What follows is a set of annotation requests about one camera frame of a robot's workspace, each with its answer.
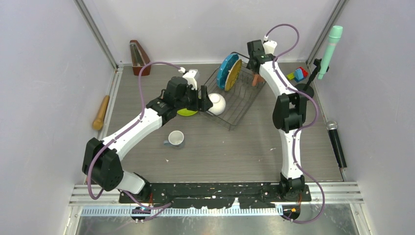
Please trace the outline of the white ceramic bowl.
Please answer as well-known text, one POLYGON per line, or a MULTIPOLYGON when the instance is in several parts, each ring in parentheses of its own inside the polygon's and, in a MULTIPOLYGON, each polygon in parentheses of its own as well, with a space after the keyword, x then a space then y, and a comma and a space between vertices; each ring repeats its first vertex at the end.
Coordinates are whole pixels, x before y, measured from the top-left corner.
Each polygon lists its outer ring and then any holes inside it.
POLYGON ((213 104, 213 106, 208 110, 208 112, 212 115, 222 114, 226 108, 225 98, 218 93, 210 93, 208 96, 213 104))

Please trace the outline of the lime green saucer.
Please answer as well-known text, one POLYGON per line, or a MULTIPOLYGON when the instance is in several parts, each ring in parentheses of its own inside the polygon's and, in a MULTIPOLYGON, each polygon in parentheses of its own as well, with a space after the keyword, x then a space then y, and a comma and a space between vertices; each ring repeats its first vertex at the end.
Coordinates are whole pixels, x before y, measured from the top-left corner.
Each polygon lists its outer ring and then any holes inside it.
POLYGON ((188 109, 181 109, 181 110, 177 111, 177 114, 181 115, 183 117, 189 117, 189 116, 195 115, 197 113, 198 113, 198 111, 192 111, 192 110, 188 110, 188 109))

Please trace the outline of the pink mug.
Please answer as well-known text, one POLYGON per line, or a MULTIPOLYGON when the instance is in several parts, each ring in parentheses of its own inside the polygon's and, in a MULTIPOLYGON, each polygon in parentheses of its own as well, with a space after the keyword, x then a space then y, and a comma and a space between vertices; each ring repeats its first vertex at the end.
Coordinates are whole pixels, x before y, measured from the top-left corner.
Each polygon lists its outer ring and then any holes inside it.
POLYGON ((256 87, 258 84, 263 83, 265 80, 262 76, 260 76, 259 74, 254 74, 253 75, 253 81, 252 81, 252 86, 256 87))

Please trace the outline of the blue polka dot plate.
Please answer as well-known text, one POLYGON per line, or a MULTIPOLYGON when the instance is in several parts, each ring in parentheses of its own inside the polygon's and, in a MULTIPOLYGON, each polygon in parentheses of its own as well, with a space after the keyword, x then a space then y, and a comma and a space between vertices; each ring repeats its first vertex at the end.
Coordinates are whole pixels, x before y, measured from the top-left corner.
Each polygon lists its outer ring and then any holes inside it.
POLYGON ((239 55, 237 53, 231 53, 224 59, 224 61, 218 68, 217 76, 216 76, 216 84, 220 89, 222 90, 225 89, 225 83, 226 83, 228 74, 238 59, 239 59, 239 55))

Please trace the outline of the wire dish rack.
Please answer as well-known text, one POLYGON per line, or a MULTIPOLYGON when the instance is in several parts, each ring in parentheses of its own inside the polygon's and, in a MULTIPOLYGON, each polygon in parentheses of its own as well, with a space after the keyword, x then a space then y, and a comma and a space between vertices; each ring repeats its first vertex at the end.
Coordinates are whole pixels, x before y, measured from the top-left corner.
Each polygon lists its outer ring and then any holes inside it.
POLYGON ((248 60, 247 56, 238 52, 232 52, 231 55, 236 55, 238 59, 242 60, 242 68, 235 85, 229 91, 224 91, 217 85, 217 74, 220 66, 204 80, 204 85, 207 87, 209 94, 218 93, 224 97, 226 102, 224 112, 218 116, 209 112, 200 113, 201 116, 221 124, 228 130, 233 130, 239 124, 265 85, 265 82, 258 82, 255 86, 252 85, 254 74, 247 68, 245 62, 248 60))

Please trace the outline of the small grey cup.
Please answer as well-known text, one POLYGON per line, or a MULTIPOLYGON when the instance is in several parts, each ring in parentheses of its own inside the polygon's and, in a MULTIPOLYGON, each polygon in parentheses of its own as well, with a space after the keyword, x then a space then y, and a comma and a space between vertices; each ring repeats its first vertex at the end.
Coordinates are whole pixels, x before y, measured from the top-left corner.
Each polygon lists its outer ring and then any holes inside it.
POLYGON ((183 132, 179 130, 172 131, 167 140, 163 142, 164 146, 172 147, 175 149, 181 149, 185 145, 185 138, 183 132))

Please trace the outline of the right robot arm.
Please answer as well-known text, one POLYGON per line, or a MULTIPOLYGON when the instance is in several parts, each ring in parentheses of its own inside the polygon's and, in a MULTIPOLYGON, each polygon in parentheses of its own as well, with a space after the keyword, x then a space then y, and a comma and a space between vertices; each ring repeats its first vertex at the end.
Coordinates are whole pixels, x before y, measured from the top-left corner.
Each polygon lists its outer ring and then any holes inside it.
POLYGON ((305 189, 305 178, 300 170, 300 128, 306 120, 307 98, 282 73, 271 52, 276 42, 254 40, 247 42, 249 61, 247 68, 262 77, 276 96, 272 114, 282 146, 282 169, 277 191, 280 198, 292 201, 305 189))

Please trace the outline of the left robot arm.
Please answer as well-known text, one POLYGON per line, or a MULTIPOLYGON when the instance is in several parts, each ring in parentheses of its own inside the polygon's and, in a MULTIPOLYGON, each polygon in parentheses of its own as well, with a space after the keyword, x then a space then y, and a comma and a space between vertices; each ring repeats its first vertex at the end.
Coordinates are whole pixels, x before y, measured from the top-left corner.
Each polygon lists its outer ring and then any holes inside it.
POLYGON ((175 118, 179 110, 206 112, 213 106, 207 87, 197 86, 198 76, 196 69, 185 71, 182 76, 173 76, 162 93, 145 105, 136 118, 102 140, 90 139, 82 165, 87 181, 95 182, 104 191, 127 191, 137 202, 146 202, 150 196, 148 181, 136 173, 125 171, 122 159, 147 135, 175 118))

